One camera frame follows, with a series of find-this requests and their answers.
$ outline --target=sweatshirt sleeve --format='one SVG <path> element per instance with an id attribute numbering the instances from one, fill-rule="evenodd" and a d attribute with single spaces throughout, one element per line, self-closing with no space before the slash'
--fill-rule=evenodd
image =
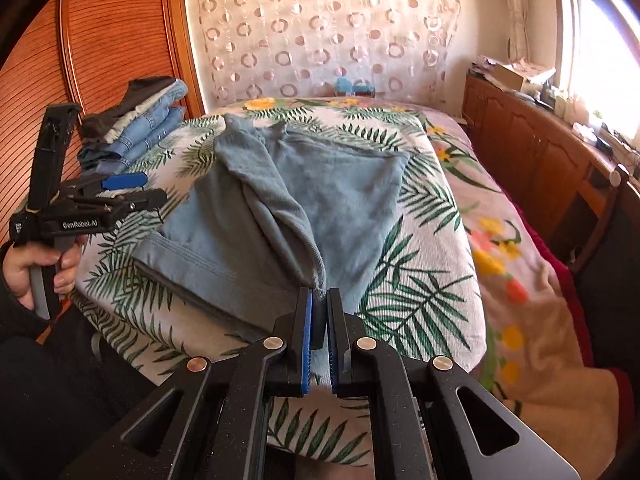
<path id="1" fill-rule="evenodd" d="M 10 246 L 11 242 L 7 242 L 0 249 L 0 266 Z M 12 294 L 3 272 L 0 272 L 0 326 L 14 335 L 31 339 L 36 339 L 47 327 L 45 320 L 25 308 Z"/>

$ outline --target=silver rivet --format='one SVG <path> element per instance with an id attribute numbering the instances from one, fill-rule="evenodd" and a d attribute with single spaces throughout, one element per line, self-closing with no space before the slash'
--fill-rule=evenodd
<path id="1" fill-rule="evenodd" d="M 264 345 L 265 348 L 269 350 L 277 350 L 278 348 L 281 348 L 283 345 L 282 339 L 276 336 L 268 337 L 267 339 L 264 340 L 264 343 L 262 344 Z"/>
<path id="2" fill-rule="evenodd" d="M 453 361 L 445 355 L 439 355 L 437 357 L 434 357 L 433 366 L 435 366 L 438 370 L 446 372 L 447 370 L 451 370 L 453 368 Z"/>
<path id="3" fill-rule="evenodd" d="M 189 359 L 187 368 L 190 372 L 201 372 L 207 367 L 207 360 L 204 357 L 194 357 Z"/>
<path id="4" fill-rule="evenodd" d="M 373 350 L 376 347 L 376 340 L 372 337 L 361 337 L 356 341 L 356 345 L 361 350 Z"/>

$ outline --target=window curtain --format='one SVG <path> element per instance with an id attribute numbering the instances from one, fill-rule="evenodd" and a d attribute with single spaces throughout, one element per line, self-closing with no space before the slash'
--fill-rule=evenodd
<path id="1" fill-rule="evenodd" d="M 206 110 L 331 96 L 336 79 L 441 107 L 459 0 L 188 0 Z"/>
<path id="2" fill-rule="evenodd" d="M 529 40 L 527 38 L 527 9 L 529 0 L 507 0 L 509 7 L 509 46 L 510 61 L 529 59 Z"/>

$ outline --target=gray-blue garment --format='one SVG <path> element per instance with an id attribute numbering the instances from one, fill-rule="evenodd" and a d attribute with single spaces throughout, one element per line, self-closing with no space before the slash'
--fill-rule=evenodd
<path id="1" fill-rule="evenodd" d="M 396 220 L 408 154 L 288 132 L 284 123 L 254 128 L 231 114 L 225 123 L 216 163 L 139 245 L 136 265 L 258 333 L 295 308 L 300 286 L 338 286 L 354 312 Z"/>

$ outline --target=leaf-print bedsheet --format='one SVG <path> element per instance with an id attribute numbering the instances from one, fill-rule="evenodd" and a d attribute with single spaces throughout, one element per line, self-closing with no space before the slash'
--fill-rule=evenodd
<path id="1" fill-rule="evenodd" d="M 597 478 L 618 439 L 618 386 L 585 367 L 552 265 L 450 117 L 421 120 L 445 170 L 478 272 L 487 320 L 479 381 L 580 473 Z"/>
<path id="2" fill-rule="evenodd" d="M 460 211 L 417 111 L 380 101 L 258 99 L 191 120 L 147 153 L 132 171 L 145 171 L 149 186 L 169 196 L 159 215 L 130 215 L 110 234 L 87 245 L 74 301 L 104 338 L 134 367 L 161 383 L 187 356 L 213 360 L 247 344 L 141 275 L 131 253 L 160 225 L 214 163 L 214 136 L 231 111 L 263 126 L 287 121 L 291 128 L 358 146 L 406 150 L 397 221 L 358 306 L 367 333 L 401 354 L 427 360 L 452 356 L 464 369 L 476 367 L 486 350 L 484 314 Z M 312 363 L 312 391 L 304 399 L 276 399 L 269 443 L 332 463 L 371 465 L 365 399 L 331 396 L 328 374 Z"/>

